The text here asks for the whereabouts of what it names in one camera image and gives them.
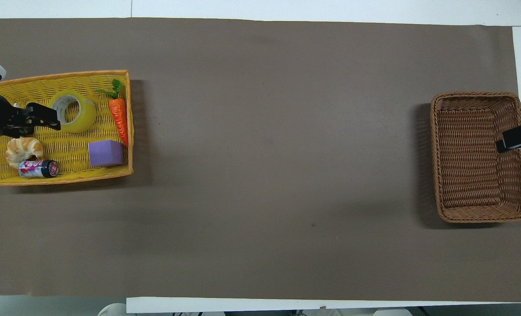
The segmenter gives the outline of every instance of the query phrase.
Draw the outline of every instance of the basket rim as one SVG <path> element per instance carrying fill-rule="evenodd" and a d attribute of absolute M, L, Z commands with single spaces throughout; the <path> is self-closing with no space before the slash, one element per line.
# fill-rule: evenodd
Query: basket rim
<path fill-rule="evenodd" d="M 445 208 L 442 206 L 443 204 L 443 195 L 442 192 L 442 175 L 441 166 L 439 166 L 439 134 L 438 134 L 438 114 L 439 114 L 439 102 L 446 98 L 473 98 L 473 97 L 507 97 L 512 99 L 512 103 L 514 104 L 514 110 L 517 116 L 521 118 L 521 102 L 518 96 L 512 92 L 471 92 L 471 91 L 458 91 L 458 92 L 443 92 L 439 93 L 431 101 L 431 110 L 430 110 L 430 125 L 431 125 L 431 154 L 432 154 L 432 164 L 433 164 L 433 177 L 434 177 L 434 192 L 436 199 L 437 212 L 439 216 L 450 223 L 496 223 L 496 222 L 515 222 L 521 220 L 521 215 L 513 216 L 510 218 L 487 218 L 487 219 L 457 219 L 448 216 L 445 213 Z M 516 150 L 519 163 L 521 165 L 521 150 Z M 473 206 L 460 206 L 457 208 L 472 208 Z"/>
<path fill-rule="evenodd" d="M 9 84 L 20 84 L 28 82 L 36 82 L 40 80 L 52 80 L 59 78 L 67 78 L 72 76 L 94 76 L 94 75 L 119 75 L 123 76 L 126 80 L 126 112 L 128 114 L 128 164 L 127 169 L 119 172 L 105 174 L 103 176 L 89 176 L 87 178 L 77 178 L 71 180 L 38 180 L 25 181 L 25 182 L 0 182 L 0 187 L 13 187 L 13 186 L 38 186 L 48 184 L 68 184 L 77 182 L 86 182 L 92 180 L 103 180 L 110 178 L 118 178 L 120 176 L 128 176 L 133 173 L 133 140 L 134 140 L 134 127 L 133 127 L 133 114 L 132 114 L 132 92 L 130 85 L 129 72 L 126 69 L 120 70 L 93 70 L 87 72 L 64 72 L 60 74 L 49 74 L 40 76 L 31 76 L 27 78 L 17 78 L 4 80 L 0 82 L 0 86 L 8 86 Z"/>

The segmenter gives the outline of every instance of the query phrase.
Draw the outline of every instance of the yellow basket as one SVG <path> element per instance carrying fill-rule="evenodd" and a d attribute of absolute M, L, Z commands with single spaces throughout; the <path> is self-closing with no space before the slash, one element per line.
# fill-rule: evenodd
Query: yellow basket
<path fill-rule="evenodd" d="M 112 90 L 112 80 L 118 79 L 125 90 L 120 96 L 126 100 L 128 112 L 128 147 L 124 147 L 124 165 L 111 168 L 90 166 L 88 144 L 98 140 L 121 142 L 110 110 L 108 97 L 98 94 L 97 89 Z M 44 106 L 61 90 L 75 90 L 96 105 L 97 116 L 94 125 L 83 133 L 68 133 L 46 127 L 34 128 L 34 137 L 40 140 L 44 149 L 44 159 L 55 160 L 59 164 L 59 174 L 55 178 L 22 178 L 18 171 L 7 164 L 4 153 L 10 138 L 0 136 L 0 186 L 32 186 L 37 184 L 62 184 L 116 178 L 133 173 L 133 118 L 129 76 L 127 70 L 103 70 L 99 72 L 71 72 L 3 81 L 0 94 L 11 104 L 22 108 L 29 102 Z"/>

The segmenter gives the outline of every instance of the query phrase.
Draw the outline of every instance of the white table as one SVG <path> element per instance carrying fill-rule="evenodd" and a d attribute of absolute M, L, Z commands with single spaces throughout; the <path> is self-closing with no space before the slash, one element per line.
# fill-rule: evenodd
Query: white table
<path fill-rule="evenodd" d="M 513 26 L 521 99 L 521 1 L 507 0 L 0 0 L 0 18 L 242 18 Z M 494 302 L 127 298 L 128 312 L 373 308 Z"/>

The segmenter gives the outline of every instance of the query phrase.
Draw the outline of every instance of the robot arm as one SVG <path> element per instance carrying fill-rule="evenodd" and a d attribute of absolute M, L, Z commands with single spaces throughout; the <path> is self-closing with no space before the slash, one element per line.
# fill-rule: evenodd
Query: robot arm
<path fill-rule="evenodd" d="M 6 71 L 0 65 L 0 82 Z M 3 96 L 0 96 L 0 136 L 18 138 L 34 132 L 34 126 L 47 126 L 60 130 L 61 124 L 57 112 L 41 104 L 31 102 L 26 108 L 15 108 Z"/>

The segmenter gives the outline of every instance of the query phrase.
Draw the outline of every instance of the croissant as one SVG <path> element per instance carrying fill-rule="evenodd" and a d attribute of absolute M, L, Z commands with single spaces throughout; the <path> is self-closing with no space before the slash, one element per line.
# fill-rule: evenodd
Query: croissant
<path fill-rule="evenodd" d="M 42 158 L 44 151 L 40 141 L 34 137 L 13 138 L 7 144 L 5 159 L 14 169 L 18 165 L 32 156 Z"/>

